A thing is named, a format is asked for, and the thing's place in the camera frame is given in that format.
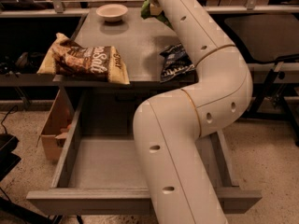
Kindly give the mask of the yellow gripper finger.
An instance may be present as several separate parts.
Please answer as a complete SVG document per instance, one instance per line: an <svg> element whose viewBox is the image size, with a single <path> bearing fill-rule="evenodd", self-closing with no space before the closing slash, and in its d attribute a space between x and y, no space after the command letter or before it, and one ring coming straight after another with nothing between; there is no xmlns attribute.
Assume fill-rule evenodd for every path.
<svg viewBox="0 0 299 224"><path fill-rule="evenodd" d="M162 13L163 9L156 5L150 4L149 11L151 16L159 16Z"/></svg>

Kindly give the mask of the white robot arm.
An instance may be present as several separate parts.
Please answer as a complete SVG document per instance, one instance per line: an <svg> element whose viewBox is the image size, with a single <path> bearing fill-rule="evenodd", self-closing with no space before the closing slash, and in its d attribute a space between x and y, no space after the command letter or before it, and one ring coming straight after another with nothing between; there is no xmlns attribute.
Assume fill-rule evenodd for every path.
<svg viewBox="0 0 299 224"><path fill-rule="evenodd" d="M135 112L135 148L159 224L228 224L196 141L236 121L252 95L249 68L196 0L155 0L199 76Z"/></svg>

